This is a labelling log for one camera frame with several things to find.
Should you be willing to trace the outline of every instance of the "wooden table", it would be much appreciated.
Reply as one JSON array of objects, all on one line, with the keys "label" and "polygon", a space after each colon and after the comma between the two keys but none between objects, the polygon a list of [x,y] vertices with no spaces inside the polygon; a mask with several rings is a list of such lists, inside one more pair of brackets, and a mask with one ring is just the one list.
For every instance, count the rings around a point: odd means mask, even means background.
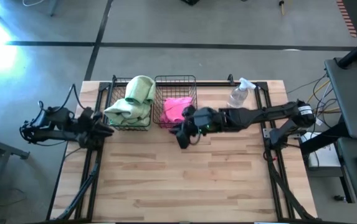
[{"label": "wooden table", "polygon": [[[267,83],[272,105],[288,101],[283,81]],[[95,107],[98,86],[99,82],[83,82],[84,106]],[[198,87],[198,108],[226,107],[231,91],[232,87]],[[254,93],[244,106],[257,109]],[[66,153],[76,148],[77,143],[69,143]],[[103,148],[93,222],[276,221],[263,151],[259,124],[239,133],[208,134],[186,150],[156,124],[146,132],[116,131]],[[316,216],[300,150],[288,147],[282,153],[291,191]],[[77,193],[85,154],[83,149],[64,161],[51,218]],[[282,192],[280,198],[287,217]]]}]

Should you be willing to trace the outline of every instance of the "black wire basket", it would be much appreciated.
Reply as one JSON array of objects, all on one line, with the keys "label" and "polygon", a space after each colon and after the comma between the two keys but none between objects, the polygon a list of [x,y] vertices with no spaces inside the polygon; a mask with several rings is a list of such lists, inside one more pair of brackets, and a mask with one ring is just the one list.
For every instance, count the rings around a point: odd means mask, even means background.
[{"label": "black wire basket", "polygon": [[161,128],[172,128],[178,123],[167,123],[161,120],[164,101],[167,98],[191,97],[191,104],[198,108],[196,78],[193,75],[166,75],[155,77],[156,94],[153,104],[153,122]]},{"label": "black wire basket", "polygon": [[[110,106],[116,103],[119,99],[123,99],[126,94],[126,87],[127,83],[132,78],[116,78],[113,76],[114,85],[112,87],[112,97],[110,100]],[[130,125],[117,125],[117,124],[110,124],[109,126],[115,128],[117,131],[147,131],[147,128],[151,125],[151,119],[149,119],[149,124],[147,126],[130,126]]]}]

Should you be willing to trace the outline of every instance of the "spray bottle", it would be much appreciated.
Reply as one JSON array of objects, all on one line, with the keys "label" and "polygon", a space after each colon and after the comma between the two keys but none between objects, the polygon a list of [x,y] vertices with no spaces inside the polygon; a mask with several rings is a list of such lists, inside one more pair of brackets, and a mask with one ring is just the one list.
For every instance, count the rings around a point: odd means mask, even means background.
[{"label": "spray bottle", "polygon": [[249,94],[249,89],[254,90],[255,84],[247,81],[244,78],[240,78],[240,85],[237,86],[231,93],[227,106],[231,108],[240,108],[243,102],[246,100]]}]

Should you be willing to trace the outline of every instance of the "pink cloth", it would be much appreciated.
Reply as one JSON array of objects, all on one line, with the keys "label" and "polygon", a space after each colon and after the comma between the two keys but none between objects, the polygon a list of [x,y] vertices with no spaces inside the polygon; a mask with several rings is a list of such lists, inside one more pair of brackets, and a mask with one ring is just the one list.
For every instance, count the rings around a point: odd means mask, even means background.
[{"label": "pink cloth", "polygon": [[165,123],[178,123],[184,120],[182,116],[185,107],[191,105],[192,97],[167,98],[163,105],[160,120]]}]

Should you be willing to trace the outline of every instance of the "concrete floor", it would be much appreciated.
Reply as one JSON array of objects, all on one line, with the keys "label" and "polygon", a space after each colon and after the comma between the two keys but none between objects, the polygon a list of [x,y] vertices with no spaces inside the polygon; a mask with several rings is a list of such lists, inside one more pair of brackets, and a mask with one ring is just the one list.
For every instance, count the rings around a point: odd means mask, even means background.
[{"label": "concrete floor", "polygon": [[[48,2],[24,7],[20,0],[0,1],[7,40],[94,42],[107,0],[63,0],[54,17]],[[298,0],[282,17],[268,0],[202,0],[189,7],[178,0],[115,0],[103,42],[355,46],[335,0]],[[6,223],[45,219],[65,145],[28,145],[17,131],[38,113],[37,101],[62,103],[72,83],[80,88],[93,47],[0,45],[0,141],[31,152],[28,160],[11,157],[0,181],[0,202],[27,200],[0,208]],[[101,47],[91,80],[112,75],[195,75],[224,80],[228,74],[251,80],[284,80],[287,90],[320,78],[323,61],[346,52],[291,50],[136,49]],[[313,85],[288,95],[306,100]],[[67,107],[75,108],[72,98]],[[337,122],[337,115],[327,122]],[[342,194],[338,178],[310,178],[318,216],[357,223],[357,204],[334,202]]]}]

